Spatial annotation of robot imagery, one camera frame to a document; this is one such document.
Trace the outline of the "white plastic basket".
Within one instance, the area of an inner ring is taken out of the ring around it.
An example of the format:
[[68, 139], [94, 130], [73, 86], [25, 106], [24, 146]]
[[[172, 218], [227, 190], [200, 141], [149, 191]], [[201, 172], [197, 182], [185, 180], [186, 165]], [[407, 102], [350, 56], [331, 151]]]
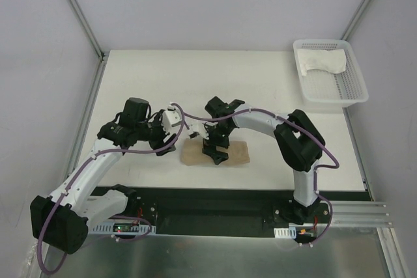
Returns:
[[362, 71], [347, 41], [300, 39], [294, 41], [293, 51], [305, 106], [328, 111], [368, 101]]

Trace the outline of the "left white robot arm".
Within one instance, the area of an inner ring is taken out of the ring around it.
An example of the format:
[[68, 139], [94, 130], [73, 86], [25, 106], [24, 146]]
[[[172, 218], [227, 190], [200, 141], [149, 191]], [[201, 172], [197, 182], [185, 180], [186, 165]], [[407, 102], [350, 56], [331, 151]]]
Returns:
[[71, 255], [83, 245], [89, 230], [101, 222], [120, 215], [139, 219], [135, 190], [117, 184], [103, 196], [89, 201], [91, 193], [106, 173], [139, 141], [150, 146], [148, 154], [163, 156], [175, 149], [183, 127], [182, 111], [170, 105], [155, 113], [148, 101], [129, 98], [122, 111], [104, 124], [87, 158], [47, 197], [37, 196], [30, 205], [33, 236]]

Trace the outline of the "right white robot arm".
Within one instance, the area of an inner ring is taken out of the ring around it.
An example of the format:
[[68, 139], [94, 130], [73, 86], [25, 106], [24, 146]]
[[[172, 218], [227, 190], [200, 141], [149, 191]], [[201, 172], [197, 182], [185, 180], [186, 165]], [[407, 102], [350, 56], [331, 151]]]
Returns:
[[283, 160], [293, 170], [294, 192], [291, 204], [279, 209], [282, 219], [301, 225], [317, 213], [320, 203], [316, 192], [314, 168], [323, 155], [325, 141], [305, 112], [296, 109], [279, 119], [269, 113], [250, 111], [242, 100], [223, 102], [217, 96], [207, 102], [205, 111], [214, 125], [205, 126], [208, 137], [203, 139], [202, 152], [215, 165], [229, 159], [218, 148], [229, 148], [229, 135], [237, 128], [245, 128], [275, 138]]

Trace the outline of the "beige t shirt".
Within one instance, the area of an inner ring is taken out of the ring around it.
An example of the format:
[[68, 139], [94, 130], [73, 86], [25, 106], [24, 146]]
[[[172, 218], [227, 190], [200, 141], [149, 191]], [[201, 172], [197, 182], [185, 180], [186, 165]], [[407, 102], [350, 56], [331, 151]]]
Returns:
[[[228, 154], [228, 159], [221, 162], [220, 166], [232, 167], [250, 162], [248, 146], [245, 141], [231, 141], [229, 148], [218, 147], [217, 150]], [[203, 153], [201, 139], [186, 139], [184, 141], [180, 161], [187, 166], [214, 165], [213, 159]]]

